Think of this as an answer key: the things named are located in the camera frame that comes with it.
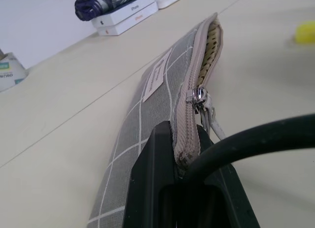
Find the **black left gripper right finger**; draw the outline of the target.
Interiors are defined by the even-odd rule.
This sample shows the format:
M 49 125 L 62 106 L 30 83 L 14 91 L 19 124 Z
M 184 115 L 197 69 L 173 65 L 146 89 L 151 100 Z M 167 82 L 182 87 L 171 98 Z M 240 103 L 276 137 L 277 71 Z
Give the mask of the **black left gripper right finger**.
M 260 227 L 233 165 L 208 176 L 197 189 L 197 228 Z

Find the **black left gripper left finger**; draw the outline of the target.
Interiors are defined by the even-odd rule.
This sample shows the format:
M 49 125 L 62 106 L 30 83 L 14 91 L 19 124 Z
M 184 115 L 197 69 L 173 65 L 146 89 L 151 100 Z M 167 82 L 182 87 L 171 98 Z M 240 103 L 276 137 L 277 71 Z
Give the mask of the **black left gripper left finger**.
M 129 226 L 174 228 L 177 182 L 170 123 L 156 125 L 132 167 L 129 181 Z

